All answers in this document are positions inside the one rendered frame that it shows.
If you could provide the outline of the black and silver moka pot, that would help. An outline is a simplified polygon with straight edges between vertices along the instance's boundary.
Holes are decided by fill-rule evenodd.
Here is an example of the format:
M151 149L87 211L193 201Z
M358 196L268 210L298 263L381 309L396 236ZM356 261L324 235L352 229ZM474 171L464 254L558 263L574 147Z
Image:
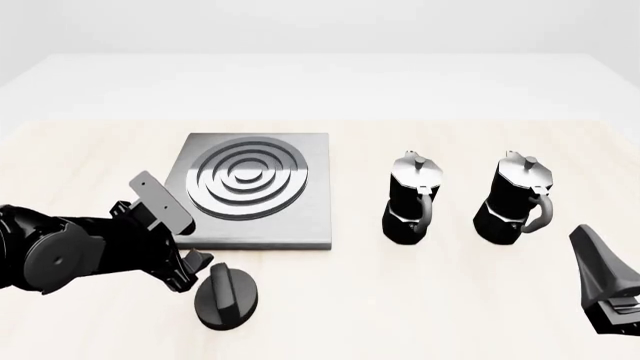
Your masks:
M426 236L443 170L434 161L408 150L394 161L389 199L382 217L384 235L399 245L416 245Z
M548 226L551 170L533 156L508 151L498 161L488 197L473 218L476 233L495 245L514 245L524 233Z

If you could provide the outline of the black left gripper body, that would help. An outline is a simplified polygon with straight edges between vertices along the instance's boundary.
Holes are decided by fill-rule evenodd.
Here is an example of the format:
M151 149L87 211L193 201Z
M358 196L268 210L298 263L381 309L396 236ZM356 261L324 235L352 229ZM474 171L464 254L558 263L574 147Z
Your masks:
M199 253L191 250L185 257L175 245L171 235L154 239L150 251L148 273L162 281L175 293L186 293L197 281Z

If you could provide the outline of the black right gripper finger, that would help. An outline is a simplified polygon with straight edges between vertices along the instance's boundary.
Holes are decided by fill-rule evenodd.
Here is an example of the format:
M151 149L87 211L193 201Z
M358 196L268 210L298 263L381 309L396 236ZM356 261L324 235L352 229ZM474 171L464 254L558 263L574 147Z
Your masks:
M640 273L621 260L589 225L578 225L569 239L579 269L582 308L640 296Z

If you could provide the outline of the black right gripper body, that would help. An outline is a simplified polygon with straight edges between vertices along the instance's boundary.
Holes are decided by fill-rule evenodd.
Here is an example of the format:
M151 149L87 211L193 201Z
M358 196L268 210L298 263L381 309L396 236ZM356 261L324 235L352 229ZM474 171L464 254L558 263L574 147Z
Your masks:
M600 335L640 335L640 290L597 299L585 291L581 305L594 331Z

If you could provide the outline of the round black stove knob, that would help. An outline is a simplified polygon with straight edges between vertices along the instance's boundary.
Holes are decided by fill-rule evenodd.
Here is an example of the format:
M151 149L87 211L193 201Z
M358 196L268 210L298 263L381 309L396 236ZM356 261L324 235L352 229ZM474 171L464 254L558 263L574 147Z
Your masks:
M257 284L247 272L226 263L210 268L210 275L197 290L194 308L208 329L228 331L246 323L258 305Z

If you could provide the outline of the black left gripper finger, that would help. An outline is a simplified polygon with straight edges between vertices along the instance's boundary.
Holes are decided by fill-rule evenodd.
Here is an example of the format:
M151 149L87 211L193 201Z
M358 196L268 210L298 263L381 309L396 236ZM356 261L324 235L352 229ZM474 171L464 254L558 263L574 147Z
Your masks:
M187 275L197 275L198 272L206 269L214 260L213 254L191 250L184 257L184 268Z

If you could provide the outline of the grey square stove plate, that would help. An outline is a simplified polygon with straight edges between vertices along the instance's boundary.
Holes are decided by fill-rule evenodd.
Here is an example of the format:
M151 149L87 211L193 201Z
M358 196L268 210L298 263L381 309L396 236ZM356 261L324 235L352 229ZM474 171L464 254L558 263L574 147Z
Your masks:
M332 247L328 134L192 133L165 187L196 224L179 248Z

